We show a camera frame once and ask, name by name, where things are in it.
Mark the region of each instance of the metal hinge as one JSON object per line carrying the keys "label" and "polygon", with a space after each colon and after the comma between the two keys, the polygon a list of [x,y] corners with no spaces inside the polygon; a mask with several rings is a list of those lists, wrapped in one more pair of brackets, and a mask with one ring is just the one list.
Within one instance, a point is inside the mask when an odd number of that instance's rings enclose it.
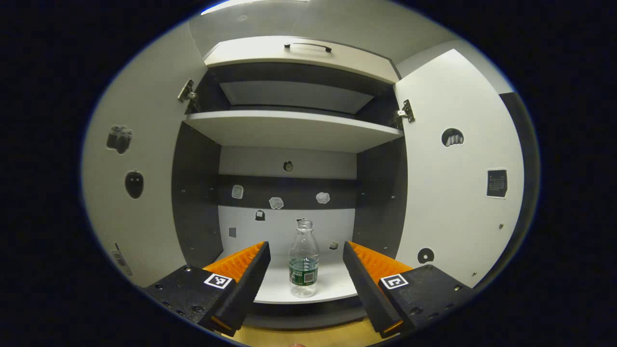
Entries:
{"label": "metal hinge", "polygon": [[403,109],[396,111],[396,115],[389,125],[394,124],[397,129],[403,129],[403,118],[407,118],[407,121],[410,123],[416,120],[413,116],[412,106],[409,104],[409,100],[403,101]]}
{"label": "metal hinge", "polygon": [[178,101],[185,102],[189,101],[189,106],[195,107],[195,109],[199,112],[199,103],[197,93],[193,92],[193,80],[189,78],[188,81],[184,84],[184,87],[180,90],[180,94],[178,94]]}

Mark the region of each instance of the drawer handle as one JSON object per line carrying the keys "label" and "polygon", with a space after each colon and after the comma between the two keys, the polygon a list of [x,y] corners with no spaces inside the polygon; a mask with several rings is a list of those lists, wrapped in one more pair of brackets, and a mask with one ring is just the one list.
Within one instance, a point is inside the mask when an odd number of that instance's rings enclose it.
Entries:
{"label": "drawer handle", "polygon": [[314,43],[301,43],[301,42],[286,43],[285,44],[285,48],[291,48],[292,44],[307,44],[309,46],[324,47],[326,49],[326,52],[332,52],[332,48],[330,48],[328,46],[323,46],[322,44],[314,44]]}

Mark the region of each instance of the white shelf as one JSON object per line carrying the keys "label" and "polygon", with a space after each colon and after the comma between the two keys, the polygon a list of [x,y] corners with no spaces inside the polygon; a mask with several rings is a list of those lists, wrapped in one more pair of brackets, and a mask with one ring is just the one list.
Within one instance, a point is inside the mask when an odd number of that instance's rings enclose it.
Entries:
{"label": "white shelf", "polygon": [[185,122],[221,146],[359,153],[404,135],[360,120],[288,111],[203,112]]}
{"label": "white shelf", "polygon": [[289,291],[288,256],[271,256],[270,265],[257,292],[260,304],[308,304],[349,298],[357,295],[343,263],[342,254],[321,256],[317,273],[317,291],[310,298],[296,298]]}

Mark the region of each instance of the cabinet door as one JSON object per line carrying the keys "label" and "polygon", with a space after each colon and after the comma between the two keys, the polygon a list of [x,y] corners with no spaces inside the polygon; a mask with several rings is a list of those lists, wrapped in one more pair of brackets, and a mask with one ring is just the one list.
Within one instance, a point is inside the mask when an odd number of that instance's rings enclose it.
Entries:
{"label": "cabinet door", "polygon": [[473,287],[505,249],[521,209],[523,156],[514,123],[495,89],[456,50],[413,71],[394,91],[399,107],[409,100],[415,116],[403,121],[408,191],[396,259],[418,267],[434,257],[427,264]]}
{"label": "cabinet door", "polygon": [[[188,24],[179,25],[117,75],[87,130],[81,176],[88,217],[104,251],[139,286],[151,285],[185,264],[174,226],[171,183],[187,104],[176,98],[187,79],[197,84],[206,70]],[[122,154],[106,146],[113,125],[133,131]],[[132,170],[143,176],[137,199],[125,189],[125,177]],[[116,244],[124,261],[113,258]]]}
{"label": "cabinet door", "polygon": [[394,84],[392,62],[359,48],[291,36],[257,36],[218,43],[205,57],[208,67],[249,62],[292,62],[350,71]]}

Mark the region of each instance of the bottle label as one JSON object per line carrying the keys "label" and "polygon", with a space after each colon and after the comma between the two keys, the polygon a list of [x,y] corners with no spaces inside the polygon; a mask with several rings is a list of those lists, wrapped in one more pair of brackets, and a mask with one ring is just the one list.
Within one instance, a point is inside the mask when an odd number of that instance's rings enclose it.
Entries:
{"label": "bottle label", "polygon": [[295,285],[314,284],[317,281],[317,269],[301,271],[289,267],[289,280]]}

